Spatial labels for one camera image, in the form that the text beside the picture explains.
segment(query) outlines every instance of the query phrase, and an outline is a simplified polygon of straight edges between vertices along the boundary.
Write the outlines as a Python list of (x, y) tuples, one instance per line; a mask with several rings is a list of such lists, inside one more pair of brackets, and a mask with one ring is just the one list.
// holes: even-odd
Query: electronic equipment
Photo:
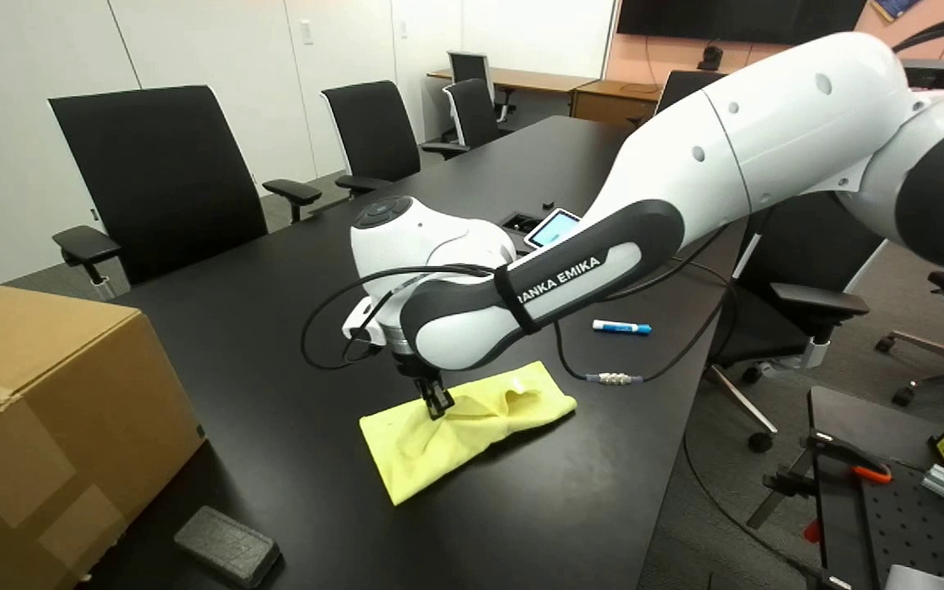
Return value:
[(867, 0), (625, 0), (615, 30), (749, 42), (807, 42), (857, 30)]
[(555, 208), (528, 237), (525, 242), (531, 249), (549, 249), (555, 245), (557, 239), (563, 239), (567, 234), (574, 234), (580, 222), (580, 218), (574, 218), (569, 210), (563, 208)]

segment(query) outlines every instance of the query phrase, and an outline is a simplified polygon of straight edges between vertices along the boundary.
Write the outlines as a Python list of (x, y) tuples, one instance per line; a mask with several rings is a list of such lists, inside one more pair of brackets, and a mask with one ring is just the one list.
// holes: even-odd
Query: black table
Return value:
[[(602, 144), (589, 120), (549, 119), (396, 194), (481, 221), (542, 203), (580, 212), (607, 176)], [(286, 566), (272, 588), (637, 588), (713, 343), (719, 277), (734, 267), (734, 231), (658, 289), (563, 320), (580, 369), (654, 374), (686, 353), (658, 380), (628, 389), (569, 380), (555, 335), (537, 332), (449, 384), (545, 362), (578, 397), (578, 418), (506, 442), (391, 507), (359, 419), (409, 399), (414, 384), (388, 353), (352, 369), (312, 369), (300, 353), (308, 308), (354, 277), (347, 222), (363, 203), (325, 210), (129, 295), (152, 316), (209, 450), (104, 558), (94, 585), (218, 588), (170, 549), (198, 504), (218, 504), (278, 542)], [(316, 326), (320, 362), (339, 362), (343, 310)], [(595, 337), (586, 326), (596, 316), (654, 320), (655, 337)]]
[[(929, 438), (944, 430), (944, 423), (929, 423), (898, 408), (880, 408), (826, 387), (811, 389), (811, 423), (814, 430), (826, 430), (893, 462), (893, 470), (901, 480), (901, 487), (917, 484), (920, 472), (935, 467)], [(867, 507), (861, 484), (847, 474), (847, 462), (820, 458), (816, 470), (820, 470), (816, 501), (826, 532), (822, 534), (826, 569), (861, 590), (881, 588), (880, 581), (885, 581), (887, 569), (876, 569), (867, 520), (867, 513), (876, 513), (881, 504)], [(940, 498), (929, 501), (929, 507), (911, 515), (911, 520), (944, 520), (944, 501)]]

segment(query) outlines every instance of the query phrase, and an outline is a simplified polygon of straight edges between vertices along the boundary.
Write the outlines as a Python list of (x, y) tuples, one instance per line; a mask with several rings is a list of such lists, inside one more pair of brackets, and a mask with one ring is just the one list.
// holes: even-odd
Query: blue marker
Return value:
[(637, 320), (600, 320), (600, 318), (595, 318), (595, 332), (596, 332), (596, 335), (628, 335), (628, 337), (649, 337), (649, 335), (654, 335), (649, 326), (637, 326)]

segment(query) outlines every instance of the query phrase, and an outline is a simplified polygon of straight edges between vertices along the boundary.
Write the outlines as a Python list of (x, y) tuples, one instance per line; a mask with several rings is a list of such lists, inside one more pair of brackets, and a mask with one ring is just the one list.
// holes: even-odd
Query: black robot arm segment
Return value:
[(638, 200), (486, 282), (430, 278), (400, 327), (415, 356), (443, 369), (478, 366), (512, 341), (667, 267), (686, 239), (678, 210)]

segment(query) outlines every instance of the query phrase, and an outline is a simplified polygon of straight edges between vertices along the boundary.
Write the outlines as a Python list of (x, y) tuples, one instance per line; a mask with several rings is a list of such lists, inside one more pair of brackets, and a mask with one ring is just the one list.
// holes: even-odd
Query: white robotic arm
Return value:
[[(352, 231), (362, 277), (441, 263), (495, 272), (372, 282), (343, 332), (391, 348), (400, 366), (421, 377), (430, 413), (441, 418), (449, 397), (436, 369), (491, 362), (520, 335), (655, 272), (681, 245), (755, 210), (838, 190), (868, 227), (893, 239), (909, 237), (904, 221), (915, 212), (904, 212), (904, 180), (920, 163), (917, 151), (931, 153), (938, 141), (944, 95), (915, 95), (901, 64), (880, 40), (826, 35), (649, 119), (625, 139), (578, 234), (525, 258), (514, 258), (507, 237), (491, 222), (443, 218), (415, 200), (372, 210)], [(944, 194), (931, 186), (917, 186), (915, 198), (915, 208), (944, 208)], [(911, 237), (901, 242), (944, 258), (944, 245)]]

